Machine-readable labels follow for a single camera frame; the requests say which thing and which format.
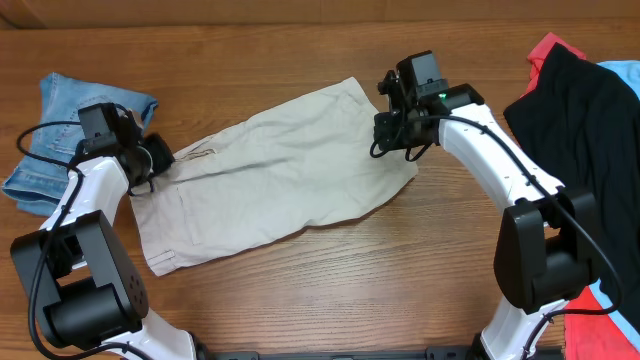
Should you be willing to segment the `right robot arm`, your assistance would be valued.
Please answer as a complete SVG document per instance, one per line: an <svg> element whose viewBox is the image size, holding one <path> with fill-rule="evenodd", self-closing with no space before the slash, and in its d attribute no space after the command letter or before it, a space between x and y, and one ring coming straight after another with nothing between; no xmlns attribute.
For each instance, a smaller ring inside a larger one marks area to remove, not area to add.
<svg viewBox="0 0 640 360"><path fill-rule="evenodd" d="M561 359L558 347L538 347L551 320L569 315L570 300L608 265L595 241L596 205L530 160L496 123L486 105L437 105L374 118L383 153L439 145L474 176L502 214L493 262L503 294L491 322L469 345L431 346L425 359Z"/></svg>

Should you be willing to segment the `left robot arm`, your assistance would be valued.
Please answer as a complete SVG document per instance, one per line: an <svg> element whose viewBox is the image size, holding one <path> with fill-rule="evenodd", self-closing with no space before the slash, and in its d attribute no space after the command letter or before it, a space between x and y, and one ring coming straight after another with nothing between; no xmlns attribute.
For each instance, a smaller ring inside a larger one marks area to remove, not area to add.
<svg viewBox="0 0 640 360"><path fill-rule="evenodd" d="M61 204L37 231L16 238L11 258L28 295L27 323L48 359L113 352L124 359L209 359L191 332L151 310L141 276L113 222L121 198L174 159L157 134L95 132L65 163Z"/></svg>

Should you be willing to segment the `beige cotton shorts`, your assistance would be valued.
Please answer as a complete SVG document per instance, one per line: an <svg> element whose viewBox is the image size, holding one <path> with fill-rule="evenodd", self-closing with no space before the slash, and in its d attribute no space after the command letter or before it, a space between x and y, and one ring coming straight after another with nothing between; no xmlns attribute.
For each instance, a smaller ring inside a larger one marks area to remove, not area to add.
<svg viewBox="0 0 640 360"><path fill-rule="evenodd" d="M375 114L348 78L178 151L131 200L150 270L232 256L391 200L418 168L400 153L371 156Z"/></svg>

